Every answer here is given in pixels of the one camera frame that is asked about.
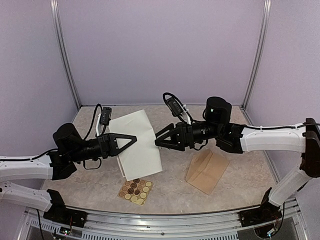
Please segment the brown kraft envelope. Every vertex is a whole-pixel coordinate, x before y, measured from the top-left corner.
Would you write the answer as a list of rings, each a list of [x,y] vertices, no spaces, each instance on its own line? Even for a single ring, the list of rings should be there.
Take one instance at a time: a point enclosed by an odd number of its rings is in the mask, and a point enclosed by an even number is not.
[[[210,195],[229,163],[227,158],[210,149],[201,150],[192,157],[185,180],[191,186]]]

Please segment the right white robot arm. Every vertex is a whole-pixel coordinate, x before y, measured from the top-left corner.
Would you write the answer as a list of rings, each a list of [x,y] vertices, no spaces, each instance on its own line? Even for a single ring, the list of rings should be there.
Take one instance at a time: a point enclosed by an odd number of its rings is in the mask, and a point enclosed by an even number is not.
[[[199,121],[193,119],[186,105],[174,94],[165,92],[162,99],[179,122],[156,133],[154,143],[158,147],[183,152],[199,144],[201,150],[214,139],[218,148],[230,154],[252,151],[301,154],[301,164],[265,193],[255,212],[260,222],[268,221],[293,193],[320,176],[320,125],[313,118],[294,125],[269,127],[231,123],[232,105],[221,97],[211,96],[206,100],[203,120]]]

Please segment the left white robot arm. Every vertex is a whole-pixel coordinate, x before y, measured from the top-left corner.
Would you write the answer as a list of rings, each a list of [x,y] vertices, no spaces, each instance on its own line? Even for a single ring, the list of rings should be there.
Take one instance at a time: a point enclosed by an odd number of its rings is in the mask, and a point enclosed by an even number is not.
[[[0,158],[0,200],[34,208],[63,223],[70,211],[58,191],[38,190],[13,183],[14,180],[65,180],[77,171],[76,163],[115,157],[137,142],[134,135],[105,133],[86,140],[72,123],[63,124],[54,134],[56,148],[28,158]]]

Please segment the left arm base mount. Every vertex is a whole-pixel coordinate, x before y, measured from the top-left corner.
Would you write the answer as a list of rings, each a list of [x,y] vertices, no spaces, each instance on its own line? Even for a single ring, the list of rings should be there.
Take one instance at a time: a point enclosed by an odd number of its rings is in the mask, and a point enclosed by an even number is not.
[[[48,189],[46,192],[49,193],[51,207],[43,213],[44,219],[70,227],[84,227],[88,216],[87,212],[66,207],[62,196],[56,190]]]

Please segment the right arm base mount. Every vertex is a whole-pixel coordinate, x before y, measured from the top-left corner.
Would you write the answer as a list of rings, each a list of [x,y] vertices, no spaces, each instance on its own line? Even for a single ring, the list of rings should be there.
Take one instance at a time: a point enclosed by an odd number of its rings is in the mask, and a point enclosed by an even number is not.
[[[243,210],[238,213],[242,227],[258,225],[282,218],[279,206],[269,202],[271,187],[265,192],[259,207]]]

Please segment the ornate bordered letter paper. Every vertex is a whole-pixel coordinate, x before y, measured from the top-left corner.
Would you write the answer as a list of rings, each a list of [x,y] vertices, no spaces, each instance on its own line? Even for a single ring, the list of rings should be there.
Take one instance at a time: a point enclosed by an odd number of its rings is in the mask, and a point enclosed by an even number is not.
[[[145,110],[111,120],[109,131],[137,138],[137,142],[117,156],[121,173],[127,181],[163,171],[160,151],[155,145],[155,132]]]

